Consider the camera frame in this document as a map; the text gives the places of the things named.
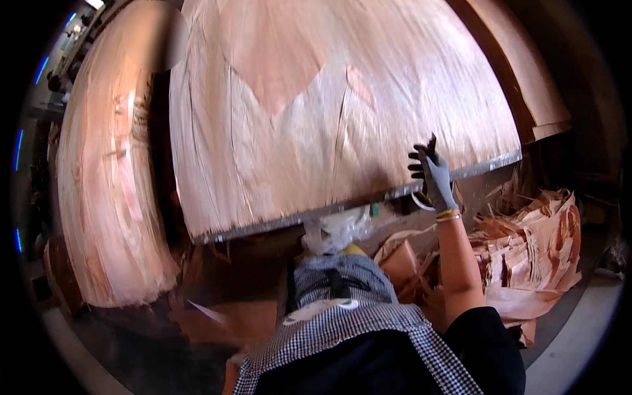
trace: gloved hand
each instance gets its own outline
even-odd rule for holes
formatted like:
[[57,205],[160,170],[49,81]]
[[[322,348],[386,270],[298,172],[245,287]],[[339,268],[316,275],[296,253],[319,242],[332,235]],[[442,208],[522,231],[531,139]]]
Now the gloved hand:
[[417,152],[408,154],[410,159],[415,159],[421,164],[412,164],[408,170],[415,173],[413,178],[425,179],[428,187],[428,197],[432,202],[437,216],[449,210],[458,209],[450,188],[450,170],[445,159],[435,152],[437,137],[433,134],[428,145],[415,144],[413,148]]

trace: black shirt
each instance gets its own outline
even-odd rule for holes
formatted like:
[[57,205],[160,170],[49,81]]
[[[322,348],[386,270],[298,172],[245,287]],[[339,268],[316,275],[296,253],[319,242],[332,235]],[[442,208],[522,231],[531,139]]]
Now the black shirt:
[[[486,395],[524,394],[525,367],[493,307],[461,314],[443,337]],[[259,377],[264,394],[441,394],[406,333],[369,332]]]

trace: forearm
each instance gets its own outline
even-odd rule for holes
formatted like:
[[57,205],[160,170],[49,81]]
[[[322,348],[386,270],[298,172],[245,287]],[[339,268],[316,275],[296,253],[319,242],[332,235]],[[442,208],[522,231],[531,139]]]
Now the forearm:
[[480,271],[461,219],[437,223],[441,279],[450,325],[463,312],[486,306]]

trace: blurred circle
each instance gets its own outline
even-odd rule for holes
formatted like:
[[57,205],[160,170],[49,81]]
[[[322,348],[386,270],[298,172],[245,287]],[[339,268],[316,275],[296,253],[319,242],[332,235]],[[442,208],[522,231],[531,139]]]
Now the blurred circle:
[[189,33],[185,17],[165,1],[131,4],[123,45],[139,68],[158,73],[178,64],[185,55]]

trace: green object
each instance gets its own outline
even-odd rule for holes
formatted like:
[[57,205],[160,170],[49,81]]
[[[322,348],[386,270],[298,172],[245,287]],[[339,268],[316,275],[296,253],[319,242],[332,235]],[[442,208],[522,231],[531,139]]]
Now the green object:
[[378,215],[380,215],[380,206],[378,206],[377,203],[373,203],[371,205],[370,214],[372,217],[377,217]]

